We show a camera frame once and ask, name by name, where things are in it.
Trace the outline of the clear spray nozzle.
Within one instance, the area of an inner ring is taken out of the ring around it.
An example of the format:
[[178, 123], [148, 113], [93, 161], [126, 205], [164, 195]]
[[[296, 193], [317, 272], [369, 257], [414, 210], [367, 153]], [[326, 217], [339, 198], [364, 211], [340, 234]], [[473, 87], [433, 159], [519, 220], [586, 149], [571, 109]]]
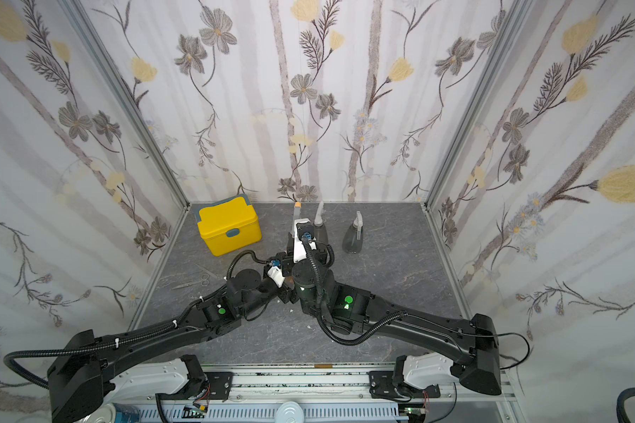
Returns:
[[316, 216], [313, 222], [316, 227], [321, 227], [322, 225], [324, 225], [324, 220], [323, 220], [324, 207], [325, 207], [325, 203], [323, 201], [320, 201], [319, 206], [317, 207], [318, 209], [316, 211]]
[[360, 238], [363, 231], [363, 215], [360, 211], [356, 212], [356, 218], [354, 219], [353, 227], [356, 230], [357, 237]]

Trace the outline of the grey translucent spray bottle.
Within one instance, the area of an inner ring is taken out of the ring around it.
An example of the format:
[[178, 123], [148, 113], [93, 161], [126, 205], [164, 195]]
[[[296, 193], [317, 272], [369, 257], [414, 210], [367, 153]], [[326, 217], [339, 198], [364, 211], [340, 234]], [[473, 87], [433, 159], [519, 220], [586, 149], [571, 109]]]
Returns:
[[346, 234], [344, 235], [344, 238], [342, 241], [342, 249], [349, 254], [358, 254], [363, 249], [363, 231], [362, 231], [362, 236], [358, 238], [356, 230], [353, 227], [353, 222], [347, 229]]

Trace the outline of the amber spray nozzle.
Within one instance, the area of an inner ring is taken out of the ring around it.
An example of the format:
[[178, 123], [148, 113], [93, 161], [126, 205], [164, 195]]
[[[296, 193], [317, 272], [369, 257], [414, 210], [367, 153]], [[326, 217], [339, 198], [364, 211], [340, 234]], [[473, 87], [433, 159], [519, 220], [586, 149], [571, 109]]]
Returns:
[[300, 220], [302, 218], [302, 203], [296, 201], [294, 204], [294, 211], [293, 211], [293, 220]]

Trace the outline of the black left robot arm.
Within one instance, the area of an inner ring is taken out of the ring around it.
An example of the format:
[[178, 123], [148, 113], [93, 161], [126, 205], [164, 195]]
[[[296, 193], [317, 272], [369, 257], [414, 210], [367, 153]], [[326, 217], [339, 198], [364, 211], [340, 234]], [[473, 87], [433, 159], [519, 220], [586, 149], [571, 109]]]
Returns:
[[278, 277], [243, 270], [171, 320], [115, 335], [97, 337], [91, 330], [74, 335], [47, 372], [52, 420], [74, 422], [96, 411], [126, 370], [234, 331], [272, 302], [282, 284]]

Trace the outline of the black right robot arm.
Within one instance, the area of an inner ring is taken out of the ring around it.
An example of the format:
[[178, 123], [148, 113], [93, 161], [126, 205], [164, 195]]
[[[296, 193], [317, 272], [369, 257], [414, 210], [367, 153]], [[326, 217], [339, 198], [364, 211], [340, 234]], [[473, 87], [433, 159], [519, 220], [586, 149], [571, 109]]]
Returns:
[[355, 347], [374, 336], [398, 339], [449, 359], [449, 375], [464, 388], [488, 396], [502, 394], [498, 335], [490, 317], [430, 315], [340, 283], [331, 269], [329, 247], [301, 259], [289, 252], [279, 263], [282, 274], [293, 280], [303, 312], [314, 317], [333, 342]]

